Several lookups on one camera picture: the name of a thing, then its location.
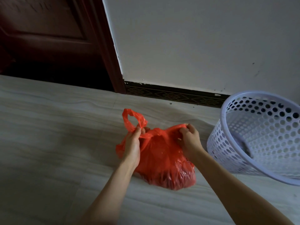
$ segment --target hand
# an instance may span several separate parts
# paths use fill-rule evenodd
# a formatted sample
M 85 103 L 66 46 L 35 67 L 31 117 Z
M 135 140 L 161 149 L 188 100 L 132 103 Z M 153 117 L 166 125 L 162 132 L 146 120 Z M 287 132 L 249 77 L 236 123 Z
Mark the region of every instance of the hand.
M 137 125 L 137 128 L 134 133 L 129 132 L 126 137 L 126 144 L 125 144 L 125 152 L 123 155 L 123 160 L 129 161 L 133 169 L 135 169 L 139 162 L 140 162 L 140 140 L 139 137 L 141 134 L 144 134 L 148 131 L 149 128 L 140 128 Z
M 205 151 L 201 145 L 199 132 L 191 124 L 187 128 L 181 128 L 182 139 L 178 144 L 182 147 L 183 155 L 192 162 L 198 151 Z

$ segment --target white wall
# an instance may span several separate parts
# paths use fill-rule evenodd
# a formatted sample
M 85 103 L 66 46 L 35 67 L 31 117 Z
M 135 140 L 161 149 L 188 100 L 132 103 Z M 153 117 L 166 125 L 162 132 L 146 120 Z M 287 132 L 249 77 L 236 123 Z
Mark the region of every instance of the white wall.
M 300 0 L 104 3 L 126 81 L 300 104 Z

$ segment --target door frame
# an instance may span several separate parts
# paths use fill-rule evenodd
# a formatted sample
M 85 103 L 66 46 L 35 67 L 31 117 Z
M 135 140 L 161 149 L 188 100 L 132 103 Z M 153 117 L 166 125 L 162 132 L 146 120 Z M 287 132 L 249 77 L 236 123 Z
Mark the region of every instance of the door frame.
M 116 93 L 126 94 L 113 38 L 102 0 L 81 0 L 97 38 L 101 56 Z

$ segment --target red plastic bag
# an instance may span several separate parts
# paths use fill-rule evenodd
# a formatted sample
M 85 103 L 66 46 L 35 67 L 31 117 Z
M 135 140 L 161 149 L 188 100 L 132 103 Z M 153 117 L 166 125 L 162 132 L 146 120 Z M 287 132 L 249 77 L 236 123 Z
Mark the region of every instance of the red plastic bag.
M 147 125 L 143 115 L 131 109 L 124 109 L 122 115 L 129 132 L 134 132 L 136 127 L 130 123 L 128 115 L 134 116 L 141 128 Z M 196 183 L 194 165 L 187 161 L 182 148 L 176 142 L 182 137 L 180 128 L 186 128 L 186 125 L 175 125 L 166 130 L 154 128 L 140 136 L 141 157 L 135 172 L 139 173 L 148 184 L 179 190 Z M 123 157 L 125 141 L 126 138 L 115 148 L 119 158 Z

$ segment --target white tile floor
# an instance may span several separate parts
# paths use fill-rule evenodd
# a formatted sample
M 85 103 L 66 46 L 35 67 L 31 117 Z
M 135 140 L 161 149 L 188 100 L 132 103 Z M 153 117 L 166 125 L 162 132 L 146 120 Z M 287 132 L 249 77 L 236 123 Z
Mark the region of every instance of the white tile floor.
M 0 224 L 70 224 L 118 164 L 122 111 L 150 128 L 193 123 L 205 144 L 220 109 L 0 76 Z M 133 177 L 120 224 L 233 224 L 203 176 L 170 191 Z M 300 224 L 300 187 L 237 176 Z

